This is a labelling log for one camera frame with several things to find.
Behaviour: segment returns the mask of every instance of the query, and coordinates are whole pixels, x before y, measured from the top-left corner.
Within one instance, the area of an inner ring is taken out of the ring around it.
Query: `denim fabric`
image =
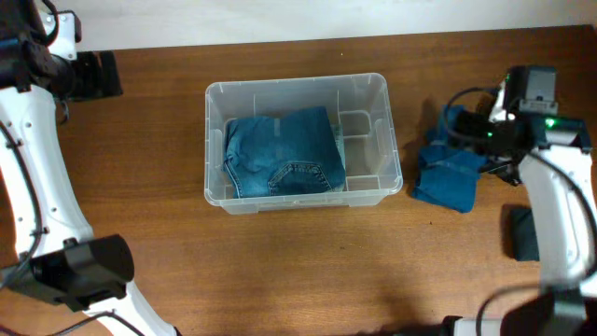
[[[448,113],[453,125],[464,108],[454,106]],[[473,152],[446,146],[449,136],[440,123],[427,134],[430,146],[419,150],[419,169],[412,197],[448,207],[461,213],[470,212],[475,204],[479,168],[487,159]]]
[[[235,198],[344,188],[346,172],[324,107],[282,119],[236,119],[227,126],[224,170]]]

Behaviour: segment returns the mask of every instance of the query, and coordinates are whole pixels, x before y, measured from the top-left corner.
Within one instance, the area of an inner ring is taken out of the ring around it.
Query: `white wall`
[[[597,22],[597,0],[54,0],[82,49],[270,42]]]

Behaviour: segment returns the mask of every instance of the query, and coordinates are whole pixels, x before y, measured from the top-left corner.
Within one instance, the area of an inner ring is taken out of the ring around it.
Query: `green led light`
[[[551,118],[545,119],[545,124],[546,124],[546,126],[548,126],[548,128],[552,128],[553,126],[555,126],[556,120],[551,119]]]

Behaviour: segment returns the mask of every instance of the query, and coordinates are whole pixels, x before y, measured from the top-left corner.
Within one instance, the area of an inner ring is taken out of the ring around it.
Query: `jeans back pocket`
[[[270,196],[320,193],[332,190],[321,165],[311,162],[290,162],[268,182]]]

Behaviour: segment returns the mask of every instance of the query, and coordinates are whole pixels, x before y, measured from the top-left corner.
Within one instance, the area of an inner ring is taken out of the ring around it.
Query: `wooden table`
[[[95,235],[121,234],[136,282],[184,335],[344,335],[472,316],[496,288],[536,280],[505,250],[503,217],[524,188],[492,175],[472,213],[409,196],[423,132],[460,89],[515,64],[558,69],[561,114],[597,139],[592,27],[401,35],[117,52],[125,94],[73,104],[59,128],[75,194]],[[204,91],[215,81],[378,72],[385,76],[405,187],[379,205],[231,216],[203,198]],[[478,97],[464,99],[474,104]],[[0,261],[15,261],[2,200]],[[499,316],[529,294],[497,302]],[[31,334],[82,314],[9,291],[0,323]],[[107,335],[93,323],[77,335]]]

